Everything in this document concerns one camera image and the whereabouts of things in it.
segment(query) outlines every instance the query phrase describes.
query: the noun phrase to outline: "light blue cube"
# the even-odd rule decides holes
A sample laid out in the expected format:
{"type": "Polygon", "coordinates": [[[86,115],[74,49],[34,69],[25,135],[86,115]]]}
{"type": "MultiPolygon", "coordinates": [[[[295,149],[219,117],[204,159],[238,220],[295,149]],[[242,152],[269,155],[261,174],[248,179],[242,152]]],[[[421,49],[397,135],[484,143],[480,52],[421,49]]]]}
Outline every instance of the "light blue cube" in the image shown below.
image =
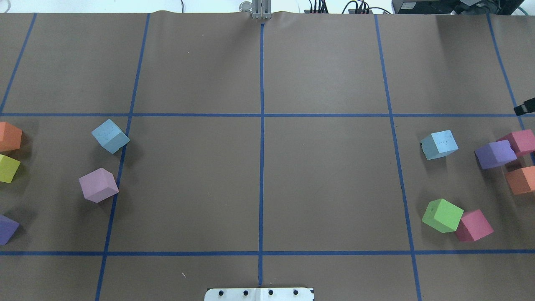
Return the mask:
{"type": "Polygon", "coordinates": [[[450,130],[432,133],[420,143],[428,160],[445,157],[459,149],[450,130]]]}
{"type": "Polygon", "coordinates": [[[130,139],[110,119],[97,127],[91,134],[102,147],[112,154],[130,142],[130,139]]]}

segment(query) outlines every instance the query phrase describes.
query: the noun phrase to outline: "white background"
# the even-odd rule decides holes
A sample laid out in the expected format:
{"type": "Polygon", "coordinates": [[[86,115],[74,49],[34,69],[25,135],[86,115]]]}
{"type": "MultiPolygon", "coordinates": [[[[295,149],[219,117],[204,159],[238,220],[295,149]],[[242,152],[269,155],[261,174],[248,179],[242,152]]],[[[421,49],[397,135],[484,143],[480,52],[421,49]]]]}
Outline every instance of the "white background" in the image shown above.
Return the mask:
{"type": "MultiPolygon", "coordinates": [[[[59,13],[117,13],[155,12],[166,10],[180,12],[180,0],[0,0],[0,12],[59,12],[59,13]]],[[[236,12],[243,0],[183,0],[186,12],[236,12]]],[[[326,0],[329,13],[341,13],[348,0],[326,0]]],[[[392,12],[391,0],[366,0],[370,6],[378,6],[392,12]]],[[[272,12],[303,12],[310,8],[308,0],[272,0],[272,12]]],[[[525,0],[521,5],[530,15],[535,15],[535,0],[525,0]]]]}

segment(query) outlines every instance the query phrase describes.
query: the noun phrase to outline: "yellow cube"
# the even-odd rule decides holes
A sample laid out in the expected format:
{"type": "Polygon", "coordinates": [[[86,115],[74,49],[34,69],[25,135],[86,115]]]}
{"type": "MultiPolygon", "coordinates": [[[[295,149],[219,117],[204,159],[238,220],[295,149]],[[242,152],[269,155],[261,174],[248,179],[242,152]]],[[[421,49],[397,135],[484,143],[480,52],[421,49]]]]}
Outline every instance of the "yellow cube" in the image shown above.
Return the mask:
{"type": "Polygon", "coordinates": [[[11,183],[19,165],[20,161],[0,155],[0,182],[11,183]]]}

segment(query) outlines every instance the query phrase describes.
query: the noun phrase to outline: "green cube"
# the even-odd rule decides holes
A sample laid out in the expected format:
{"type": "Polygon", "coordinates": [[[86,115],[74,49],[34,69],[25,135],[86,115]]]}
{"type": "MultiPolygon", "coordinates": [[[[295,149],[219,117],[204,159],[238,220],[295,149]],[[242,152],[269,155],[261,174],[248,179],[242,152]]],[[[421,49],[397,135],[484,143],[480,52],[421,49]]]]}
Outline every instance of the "green cube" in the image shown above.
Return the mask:
{"type": "Polygon", "coordinates": [[[422,222],[442,233],[453,232],[457,230],[463,212],[447,200],[438,199],[429,202],[422,222]]]}
{"type": "Polygon", "coordinates": [[[0,182],[11,183],[19,165],[20,161],[0,155],[0,182]]]}

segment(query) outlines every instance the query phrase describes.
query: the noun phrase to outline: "pink cube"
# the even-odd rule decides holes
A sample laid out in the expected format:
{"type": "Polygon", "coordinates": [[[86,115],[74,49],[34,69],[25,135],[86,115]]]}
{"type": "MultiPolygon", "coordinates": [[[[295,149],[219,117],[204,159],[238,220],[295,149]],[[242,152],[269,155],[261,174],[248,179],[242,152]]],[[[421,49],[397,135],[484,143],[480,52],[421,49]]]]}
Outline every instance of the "pink cube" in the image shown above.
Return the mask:
{"type": "Polygon", "coordinates": [[[535,152],[535,136],[531,130],[512,132],[496,141],[508,140],[516,157],[535,152]]]}
{"type": "Polygon", "coordinates": [[[465,212],[455,235],[460,242],[474,242],[494,232],[481,210],[465,212]]]}
{"type": "Polygon", "coordinates": [[[81,177],[79,181],[83,197],[95,203],[119,193],[113,174],[104,168],[99,168],[81,177]]]}

